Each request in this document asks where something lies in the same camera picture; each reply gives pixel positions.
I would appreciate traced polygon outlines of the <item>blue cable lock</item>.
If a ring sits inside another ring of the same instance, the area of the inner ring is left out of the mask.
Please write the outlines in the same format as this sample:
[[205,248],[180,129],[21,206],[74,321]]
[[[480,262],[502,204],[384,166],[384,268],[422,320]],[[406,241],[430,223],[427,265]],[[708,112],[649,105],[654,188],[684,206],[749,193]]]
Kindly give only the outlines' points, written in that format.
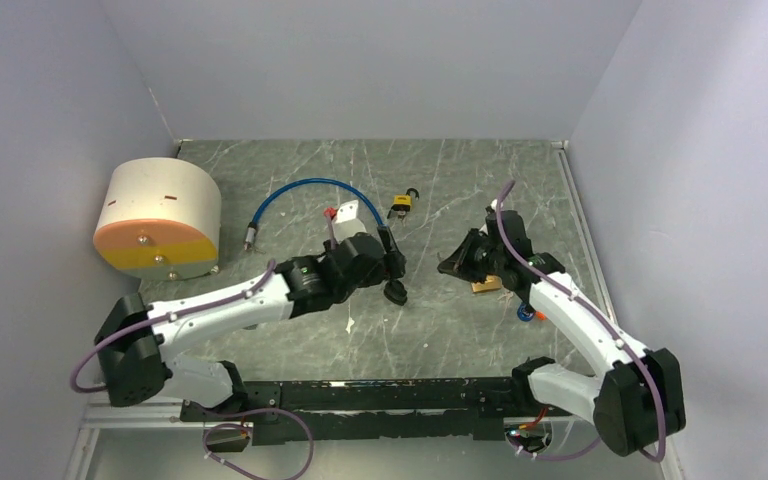
[[320,206],[325,206],[327,200],[356,200],[366,209],[377,226],[387,225],[383,213],[375,202],[349,181],[326,177],[302,178],[277,187],[254,208],[244,227],[243,249],[246,252],[257,248],[267,211],[279,203],[290,205],[293,200],[297,203],[302,200],[312,200],[314,205]]

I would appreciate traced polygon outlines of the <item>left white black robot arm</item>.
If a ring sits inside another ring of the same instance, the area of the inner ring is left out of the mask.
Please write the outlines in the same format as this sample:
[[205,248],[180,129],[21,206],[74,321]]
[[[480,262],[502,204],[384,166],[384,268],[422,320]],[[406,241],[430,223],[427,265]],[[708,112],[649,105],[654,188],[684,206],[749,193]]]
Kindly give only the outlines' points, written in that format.
[[167,396],[193,401],[222,420],[237,418],[248,394],[235,364],[186,351],[237,330],[326,311],[371,286],[383,285],[389,301],[405,304],[406,258],[388,228],[377,232],[356,233],[319,255],[271,261],[257,277],[189,298],[120,298],[94,339],[110,404],[131,407]]

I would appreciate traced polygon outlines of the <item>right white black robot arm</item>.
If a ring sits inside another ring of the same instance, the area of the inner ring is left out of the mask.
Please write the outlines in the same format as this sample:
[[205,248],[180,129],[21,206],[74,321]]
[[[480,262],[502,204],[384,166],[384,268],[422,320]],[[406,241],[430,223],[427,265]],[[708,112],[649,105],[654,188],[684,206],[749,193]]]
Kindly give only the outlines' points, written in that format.
[[534,252],[518,213],[489,211],[484,226],[470,229],[437,270],[468,283],[498,278],[527,312],[547,316],[591,367],[587,376],[548,357],[526,361],[511,374],[510,402],[519,413],[557,407],[593,425],[620,456],[662,446],[685,428],[676,356],[613,325],[554,256]]

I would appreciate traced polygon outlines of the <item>yellow black padlock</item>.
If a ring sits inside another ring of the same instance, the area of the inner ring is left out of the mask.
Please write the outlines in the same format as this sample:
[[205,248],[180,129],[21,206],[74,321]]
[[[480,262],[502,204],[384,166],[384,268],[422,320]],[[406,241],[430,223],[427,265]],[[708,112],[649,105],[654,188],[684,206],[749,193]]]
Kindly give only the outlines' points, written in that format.
[[387,219],[396,219],[404,222],[406,216],[413,209],[413,202],[420,197],[419,191],[415,188],[408,188],[404,194],[395,195],[387,214]]

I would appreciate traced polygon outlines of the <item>beige yellow cylinder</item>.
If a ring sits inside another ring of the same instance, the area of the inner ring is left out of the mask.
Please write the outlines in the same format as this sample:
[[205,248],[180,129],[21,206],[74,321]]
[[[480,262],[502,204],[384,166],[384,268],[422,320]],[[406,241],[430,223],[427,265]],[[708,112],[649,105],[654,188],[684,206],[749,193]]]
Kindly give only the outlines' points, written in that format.
[[168,157],[113,171],[93,246],[113,268],[141,280],[180,281],[218,270],[221,193],[202,168]]

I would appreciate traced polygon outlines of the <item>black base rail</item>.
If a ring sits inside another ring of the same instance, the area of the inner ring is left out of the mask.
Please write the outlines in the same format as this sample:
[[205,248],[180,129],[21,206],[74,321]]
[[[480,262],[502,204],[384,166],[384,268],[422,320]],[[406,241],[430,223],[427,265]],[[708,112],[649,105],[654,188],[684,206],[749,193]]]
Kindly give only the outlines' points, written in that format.
[[256,446],[290,441],[441,438],[496,441],[567,417],[527,398],[511,377],[246,381],[243,396],[209,409],[184,402],[179,418],[249,424]]

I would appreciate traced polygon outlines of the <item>brass padlock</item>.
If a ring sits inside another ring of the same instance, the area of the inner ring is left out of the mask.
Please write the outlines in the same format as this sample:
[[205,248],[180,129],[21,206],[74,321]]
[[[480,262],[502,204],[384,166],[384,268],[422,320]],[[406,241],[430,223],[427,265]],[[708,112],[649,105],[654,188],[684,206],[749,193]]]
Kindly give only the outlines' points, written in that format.
[[493,291],[498,291],[503,287],[502,281],[499,277],[488,275],[484,281],[474,282],[471,284],[472,292],[475,294],[483,294]]

